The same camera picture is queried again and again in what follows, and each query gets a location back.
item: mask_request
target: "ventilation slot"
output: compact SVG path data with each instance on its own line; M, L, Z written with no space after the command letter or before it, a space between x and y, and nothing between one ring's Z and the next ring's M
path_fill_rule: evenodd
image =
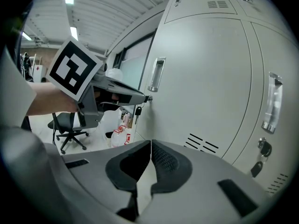
M190 134L192 137L188 138L188 142L186 142L186 144L192 146L195 149L198 149L198 145L200 145L199 141L202 141L201 138L195 136L194 134Z
M213 152L213 153L216 153L213 149L214 149L214 148L218 148L217 146L215 146L214 144L211 144L211 143L209 143L209 142L206 142L206 144L208 144L209 146L208 146L208 147L203 146L205 149L210 150L210 151Z
M227 8L228 5L226 4L226 1L217 1L218 6L221 8Z
M266 192L271 194L277 193L280 190L280 188L285 184L287 178L287 175L279 174L276 180L274 180L273 183L271 183L270 186L267 188Z
M207 141L205 141L205 145L202 145L203 139L190 133L190 136L188 138L188 141L186 142L186 144L188 144L189 146L185 146L185 147L189 147L189 148L195 148L195 149L199 149L199 145L201 147L200 151L202 152L207 152L207 153L216 153L218 147L214 144L211 144Z
M207 2L207 5L208 5L209 8L217 8L216 1Z

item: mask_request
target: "floor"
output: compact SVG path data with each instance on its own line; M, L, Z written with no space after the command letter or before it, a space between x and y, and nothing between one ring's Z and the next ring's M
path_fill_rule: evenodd
M32 132L35 135L37 135L44 143L52 143L53 130L48 128L48 123L50 123L52 119L53 117L51 114L29 117ZM68 144L66 144L66 146L64 147L64 151L66 152L66 155L79 154L84 152L93 152L93 151L99 151L99 150L109 148L105 140L103 140L102 138L101 130L99 129L99 127L86 129L84 131L87 131L90 135L88 137L86 137L85 135L78 135L76 136L76 138L87 147L87 150L85 151L82 150L82 147L79 144L77 144L74 141L71 141L68 142ZM65 138L60 138L59 141L55 140L59 152L60 152L60 147L62 146L64 140ZM138 202L138 210L140 214L150 203L151 201L150 187L152 184L156 182L157 182L156 170L152 161L150 161L143 175L137 182L137 193L138 193L137 202Z

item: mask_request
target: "window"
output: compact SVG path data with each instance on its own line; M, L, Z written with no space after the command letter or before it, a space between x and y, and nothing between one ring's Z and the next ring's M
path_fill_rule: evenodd
M154 33L148 34L139 39L122 52L116 55L113 68L118 68L123 73L122 82L135 88L140 89L144 67L147 56L150 51L151 42ZM134 105L123 107L125 110L134 114Z

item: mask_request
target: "hand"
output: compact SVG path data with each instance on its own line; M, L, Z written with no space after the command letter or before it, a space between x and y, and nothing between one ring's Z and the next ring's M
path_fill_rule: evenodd
M70 113L75 113L78 112L78 108L76 106L76 102L75 100L73 100L71 97L69 97L68 95L64 94L64 99L65 100L61 100L61 103L64 104L65 106L62 109L65 109L66 112L70 112ZM100 97L101 92L100 91L95 91L94 92L94 97ZM118 96L116 94L112 94L112 99L113 100L118 100Z

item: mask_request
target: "recessed handle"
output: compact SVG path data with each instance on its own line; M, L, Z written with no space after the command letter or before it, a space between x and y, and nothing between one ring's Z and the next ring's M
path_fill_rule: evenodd
M269 92L267 100L267 109L265 118L263 120L262 128L274 133L281 109L282 91L283 91L282 79L280 76L270 72L269 73Z
M164 68L166 57L159 57L155 60L153 71L151 73L150 85L148 90L152 92L157 92L159 89L162 72Z

